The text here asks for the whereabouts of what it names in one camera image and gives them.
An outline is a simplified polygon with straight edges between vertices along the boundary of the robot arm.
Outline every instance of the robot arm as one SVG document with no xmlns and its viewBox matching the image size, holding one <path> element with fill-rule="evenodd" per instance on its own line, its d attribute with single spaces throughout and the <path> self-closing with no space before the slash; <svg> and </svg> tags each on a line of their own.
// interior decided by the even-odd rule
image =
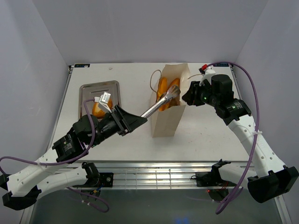
<svg viewBox="0 0 299 224">
<path fill-rule="evenodd" d="M 102 109 L 108 112 L 100 122 L 95 116 L 91 115 L 95 132 L 92 147 L 116 133 L 121 136 L 131 133 L 147 122 L 147 118 L 161 105 L 169 102 L 179 94 L 180 90 L 177 86 L 171 87 L 159 101 L 141 116 L 127 113 L 118 105 L 109 112 L 109 108 L 104 104 L 108 102 L 109 94 L 105 93 L 101 98 L 95 98 L 96 102 L 103 104 L 101 105 L 103 106 Z M 54 175 L 55 171 L 68 166 L 69 163 L 63 163 L 64 161 L 75 159 L 82 153 L 87 154 L 85 146 L 91 143 L 91 127 L 88 116 L 81 117 L 64 137 L 53 144 L 52 149 L 49 149 L 35 161 L 37 165 L 29 165 L 13 175 L 1 175 L 0 187 L 8 191 L 2 197 L 4 206 L 14 210 L 22 210 L 53 191 L 74 185 L 85 185 L 86 183 L 89 183 L 89 186 L 97 184 L 100 175 L 93 163 L 83 164 L 73 171 Z"/>
<path fill-rule="evenodd" d="M 254 135 L 258 134 L 252 162 L 255 171 L 248 171 L 241 186 L 248 189 L 252 197 L 263 203 L 288 192 L 299 173 L 295 167 L 288 168 L 272 151 L 261 132 L 255 132 L 255 123 L 250 109 L 244 101 L 234 98 L 233 83 L 227 75 L 216 75 L 211 67 L 206 69 L 200 82 L 191 82 L 182 99 L 188 105 L 204 104 L 215 108 L 216 114 L 238 137 L 246 152 L 250 154 Z M 215 182 L 238 183 L 244 169 L 227 161 L 212 166 L 209 176 Z"/>
</svg>

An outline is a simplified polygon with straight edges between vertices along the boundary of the gray wall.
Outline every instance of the gray wall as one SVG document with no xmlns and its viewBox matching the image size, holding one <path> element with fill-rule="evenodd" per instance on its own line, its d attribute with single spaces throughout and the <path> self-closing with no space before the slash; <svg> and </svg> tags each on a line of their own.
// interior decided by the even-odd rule
<svg viewBox="0 0 299 224">
<path fill-rule="evenodd" d="M 67 66 L 31 0 L 0 2 L 0 156 L 36 160 L 53 130 Z M 1 166 L 14 173 L 26 165 Z M 21 215 L 0 206 L 0 223 L 19 223 Z"/>
<path fill-rule="evenodd" d="M 269 1 L 237 62 L 248 69 L 259 96 L 260 130 L 288 166 L 299 168 L 299 1 Z M 247 78 L 237 73 L 242 96 L 254 107 Z M 293 223 L 299 222 L 299 181 L 284 195 Z"/>
<path fill-rule="evenodd" d="M 234 61 L 267 0 L 33 0 L 68 65 Z"/>
</svg>

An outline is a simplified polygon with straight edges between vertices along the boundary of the metal tray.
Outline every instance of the metal tray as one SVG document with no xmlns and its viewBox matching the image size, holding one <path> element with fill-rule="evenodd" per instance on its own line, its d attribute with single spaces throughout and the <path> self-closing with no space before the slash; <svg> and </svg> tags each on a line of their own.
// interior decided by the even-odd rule
<svg viewBox="0 0 299 224">
<path fill-rule="evenodd" d="M 117 81 L 108 81 L 102 83 L 92 83 L 82 85 L 79 89 L 79 116 L 86 115 L 86 111 L 83 106 L 83 101 L 86 99 L 91 99 L 94 97 L 100 97 L 103 92 L 108 92 L 111 94 L 111 99 L 113 107 L 115 105 L 121 106 L 121 93 L 120 93 L 120 84 Z M 89 112 L 92 112 L 94 102 L 87 102 L 87 108 Z"/>
</svg>

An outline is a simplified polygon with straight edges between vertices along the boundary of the wall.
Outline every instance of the wall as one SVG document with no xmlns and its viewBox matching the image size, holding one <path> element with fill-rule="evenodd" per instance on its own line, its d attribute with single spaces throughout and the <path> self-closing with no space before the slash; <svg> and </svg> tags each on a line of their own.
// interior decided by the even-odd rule
<svg viewBox="0 0 299 224">
<path fill-rule="evenodd" d="M 68 65 L 234 61 L 267 0 L 33 0 Z"/>
<path fill-rule="evenodd" d="M 0 30 L 0 155 L 35 160 L 50 139 L 68 68 L 31 0 L 1 0 Z M 14 173 L 26 165 L 1 166 Z M 0 206 L 0 223 L 21 215 Z"/>
<path fill-rule="evenodd" d="M 236 62 L 252 75 L 259 96 L 260 130 L 287 166 L 299 169 L 299 2 L 269 1 Z M 245 75 L 237 73 L 242 96 L 254 107 Z M 299 221 L 299 181 L 284 195 L 293 223 Z"/>
</svg>

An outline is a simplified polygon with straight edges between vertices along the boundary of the gray floor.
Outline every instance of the gray floor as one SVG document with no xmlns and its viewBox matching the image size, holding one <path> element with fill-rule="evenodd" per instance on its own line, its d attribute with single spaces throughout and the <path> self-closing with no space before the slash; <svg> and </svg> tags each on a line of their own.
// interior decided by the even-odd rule
<svg viewBox="0 0 299 224">
<path fill-rule="evenodd" d="M 247 191 L 216 215 L 217 203 L 207 199 L 206 190 L 103 190 L 111 210 L 100 213 L 85 203 L 80 195 L 61 190 L 40 199 L 31 224 L 279 224 L 281 219 L 274 200 L 259 204 Z"/>
</svg>

